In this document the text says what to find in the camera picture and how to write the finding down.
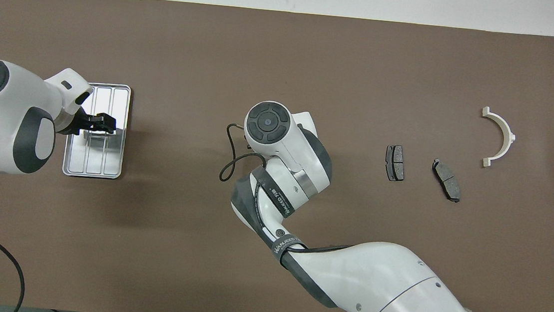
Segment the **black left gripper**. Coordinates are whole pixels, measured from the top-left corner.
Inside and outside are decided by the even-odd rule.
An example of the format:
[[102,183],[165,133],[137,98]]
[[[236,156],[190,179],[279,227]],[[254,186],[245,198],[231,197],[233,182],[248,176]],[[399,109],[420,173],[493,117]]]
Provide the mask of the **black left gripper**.
[[80,130],[100,131],[107,134],[114,134],[116,131],[116,119],[106,113],[95,115],[87,114],[84,108],[80,107],[75,113],[72,121],[66,128],[60,131],[62,135],[79,135]]

